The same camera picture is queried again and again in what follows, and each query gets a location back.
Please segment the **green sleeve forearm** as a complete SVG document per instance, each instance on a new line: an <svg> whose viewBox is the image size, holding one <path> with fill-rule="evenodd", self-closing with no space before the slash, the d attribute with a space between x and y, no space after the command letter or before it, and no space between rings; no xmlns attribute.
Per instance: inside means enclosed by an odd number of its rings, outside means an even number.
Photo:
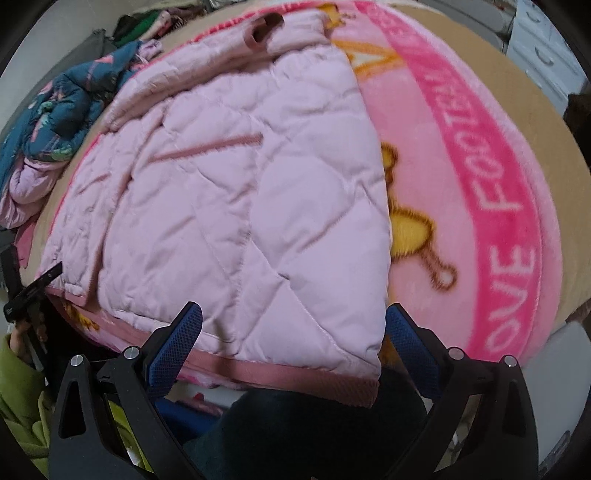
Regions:
<svg viewBox="0 0 591 480"><path fill-rule="evenodd" d="M47 478L52 406L43 375L10 348L10 336L1 339L1 415L31 463Z"/></svg>

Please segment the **person's left hand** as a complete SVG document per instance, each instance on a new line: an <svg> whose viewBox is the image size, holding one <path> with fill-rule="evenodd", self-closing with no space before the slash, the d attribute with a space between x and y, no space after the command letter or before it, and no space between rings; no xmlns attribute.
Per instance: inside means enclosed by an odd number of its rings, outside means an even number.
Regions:
<svg viewBox="0 0 591 480"><path fill-rule="evenodd" d="M27 346L27 332L30 329L30 323L21 320L16 322L11 331L4 338L4 358L3 362L10 370L35 369L34 361Z"/></svg>

